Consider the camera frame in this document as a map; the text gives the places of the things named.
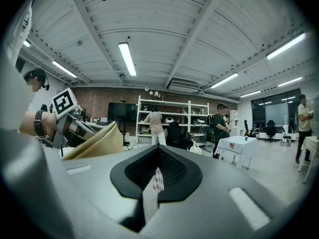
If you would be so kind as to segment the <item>black office chair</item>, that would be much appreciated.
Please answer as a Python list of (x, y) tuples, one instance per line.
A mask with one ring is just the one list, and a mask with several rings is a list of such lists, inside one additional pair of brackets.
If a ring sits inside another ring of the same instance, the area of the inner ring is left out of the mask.
[(166, 144), (180, 149), (190, 149), (193, 146), (190, 133), (183, 131), (177, 121), (169, 123), (167, 127)]
[(245, 126), (245, 130), (246, 130), (245, 136), (256, 138), (256, 134), (253, 133), (253, 130), (248, 128), (247, 120), (244, 120), (244, 126)]
[(266, 128), (266, 136), (268, 137), (265, 141), (272, 142), (273, 137), (276, 134), (276, 127), (273, 120), (269, 120), (267, 122), (267, 128)]

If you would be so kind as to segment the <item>black folding chair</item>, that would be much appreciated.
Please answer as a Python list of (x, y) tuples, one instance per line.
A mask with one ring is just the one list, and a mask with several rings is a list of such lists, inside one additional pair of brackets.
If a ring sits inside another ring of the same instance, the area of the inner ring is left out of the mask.
[(284, 143), (286, 143), (287, 146), (290, 147), (292, 138), (291, 138), (291, 136), (287, 135), (286, 130), (285, 130), (284, 127), (282, 128), (282, 134), (283, 134), (283, 137), (282, 137), (282, 140), (281, 140), (281, 143), (280, 143), (281, 147), (284, 146)]

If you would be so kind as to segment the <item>large dark window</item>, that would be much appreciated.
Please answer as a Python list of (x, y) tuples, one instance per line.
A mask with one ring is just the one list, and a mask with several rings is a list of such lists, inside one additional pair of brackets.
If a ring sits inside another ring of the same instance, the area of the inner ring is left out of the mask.
[(282, 126), (287, 125), (287, 133), (297, 131), (295, 115), (300, 104), (300, 89), (284, 92), (281, 94), (252, 100), (253, 128), (266, 132), (267, 123), (275, 123), (276, 132), (282, 132)]

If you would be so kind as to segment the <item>plain white table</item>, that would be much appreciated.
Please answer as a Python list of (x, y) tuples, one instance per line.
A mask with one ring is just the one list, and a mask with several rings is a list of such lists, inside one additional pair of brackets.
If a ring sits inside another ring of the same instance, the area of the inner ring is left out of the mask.
[(300, 156), (300, 163), (299, 163), (299, 167), (298, 167), (298, 172), (301, 172), (301, 170), (303, 168), (307, 150), (310, 151), (311, 162), (309, 164), (309, 167), (307, 169), (307, 173), (306, 173), (304, 180), (303, 180), (304, 184), (307, 183), (307, 180), (308, 180), (309, 175), (311, 173), (314, 161), (316, 159), (319, 160), (319, 135), (305, 137), (305, 140), (304, 140), (302, 147), (301, 147), (301, 156)]

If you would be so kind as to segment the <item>white printed ceramic mug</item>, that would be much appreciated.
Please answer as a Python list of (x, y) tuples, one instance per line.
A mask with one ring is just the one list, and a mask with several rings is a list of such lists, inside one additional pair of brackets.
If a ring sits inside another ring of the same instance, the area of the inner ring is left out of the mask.
[(202, 154), (202, 150), (199, 147), (198, 143), (196, 141), (194, 141), (194, 140), (192, 140), (192, 143), (193, 143), (193, 145), (191, 146), (189, 151), (201, 155)]

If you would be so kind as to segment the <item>white cloth covered table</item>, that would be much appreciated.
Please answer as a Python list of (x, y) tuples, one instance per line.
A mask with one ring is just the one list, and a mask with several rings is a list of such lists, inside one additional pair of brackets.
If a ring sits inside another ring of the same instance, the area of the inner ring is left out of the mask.
[(231, 153), (233, 156), (232, 162), (236, 163), (236, 167), (241, 170), (243, 165), (247, 165), (247, 170), (250, 169), (252, 158), (257, 153), (258, 141), (256, 138), (248, 137), (245, 141), (244, 136), (233, 136), (224, 139), (220, 139), (217, 152), (219, 160), (222, 159), (224, 153)]

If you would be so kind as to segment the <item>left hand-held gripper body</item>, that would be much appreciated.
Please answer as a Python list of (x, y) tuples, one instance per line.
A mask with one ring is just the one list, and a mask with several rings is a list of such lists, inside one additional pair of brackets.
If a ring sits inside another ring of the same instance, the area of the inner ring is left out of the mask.
[(55, 129), (46, 142), (55, 148), (63, 148), (73, 135), (83, 137), (83, 109), (72, 90), (67, 88), (52, 98), (56, 115)]

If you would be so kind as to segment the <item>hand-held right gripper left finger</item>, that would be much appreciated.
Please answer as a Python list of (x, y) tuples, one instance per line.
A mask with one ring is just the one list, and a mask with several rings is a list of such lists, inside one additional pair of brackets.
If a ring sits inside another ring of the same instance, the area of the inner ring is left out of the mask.
[(159, 211), (146, 223), (143, 190), (155, 174), (158, 147), (63, 161), (77, 189), (102, 215), (90, 220), (107, 233), (158, 233)]

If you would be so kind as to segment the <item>white office desk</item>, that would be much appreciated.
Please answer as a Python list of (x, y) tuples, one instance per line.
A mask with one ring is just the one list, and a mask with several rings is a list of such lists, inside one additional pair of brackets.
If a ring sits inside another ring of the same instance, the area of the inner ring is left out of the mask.
[(98, 125), (95, 122), (85, 122), (85, 125), (92, 128), (96, 132), (98, 132), (106, 127), (106, 125)]

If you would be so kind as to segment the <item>white ceiling air conditioner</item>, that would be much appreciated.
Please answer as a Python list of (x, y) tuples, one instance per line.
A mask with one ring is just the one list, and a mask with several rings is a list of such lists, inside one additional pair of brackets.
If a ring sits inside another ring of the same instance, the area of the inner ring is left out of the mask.
[(175, 92), (197, 93), (201, 90), (201, 86), (192, 81), (172, 78), (167, 89)]

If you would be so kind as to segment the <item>black wristwatch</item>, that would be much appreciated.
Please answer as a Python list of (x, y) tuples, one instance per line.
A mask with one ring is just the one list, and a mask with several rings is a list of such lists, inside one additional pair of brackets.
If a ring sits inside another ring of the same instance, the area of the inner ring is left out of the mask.
[(42, 128), (42, 114), (43, 114), (43, 112), (44, 112), (43, 110), (38, 110), (35, 114), (35, 117), (34, 117), (34, 130), (35, 130), (37, 136), (39, 136), (39, 137), (46, 136), (46, 134)]

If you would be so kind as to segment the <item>red checkered cloth table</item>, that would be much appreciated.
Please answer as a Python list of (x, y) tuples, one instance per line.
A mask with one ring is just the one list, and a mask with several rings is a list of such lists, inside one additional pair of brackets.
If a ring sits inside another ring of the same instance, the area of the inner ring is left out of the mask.
[(143, 209), (145, 222), (148, 223), (159, 209), (158, 196), (164, 190), (163, 176), (159, 168), (143, 190)]

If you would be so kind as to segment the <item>person's left forearm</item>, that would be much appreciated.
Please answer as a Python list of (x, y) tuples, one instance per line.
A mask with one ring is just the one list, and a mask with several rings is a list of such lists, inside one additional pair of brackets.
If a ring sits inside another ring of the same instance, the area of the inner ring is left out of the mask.
[[(21, 133), (37, 136), (34, 130), (34, 117), (36, 112), (27, 111), (24, 115), (22, 123), (19, 127)], [(42, 114), (42, 128), (46, 136), (52, 136), (53, 131), (56, 127), (56, 115), (48, 112), (43, 112)]]

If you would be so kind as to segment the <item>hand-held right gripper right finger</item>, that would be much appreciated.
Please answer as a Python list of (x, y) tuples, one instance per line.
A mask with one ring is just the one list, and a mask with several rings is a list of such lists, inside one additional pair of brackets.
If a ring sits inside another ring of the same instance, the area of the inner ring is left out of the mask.
[(202, 171), (184, 201), (160, 204), (142, 228), (150, 239), (271, 239), (290, 211), (267, 188), (239, 169), (213, 158), (177, 150)]

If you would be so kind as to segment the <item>black wall television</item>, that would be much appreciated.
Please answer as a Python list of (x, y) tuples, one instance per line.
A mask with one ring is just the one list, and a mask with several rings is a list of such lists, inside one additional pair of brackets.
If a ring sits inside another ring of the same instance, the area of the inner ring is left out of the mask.
[(136, 104), (109, 103), (108, 120), (109, 121), (137, 121), (138, 106)]

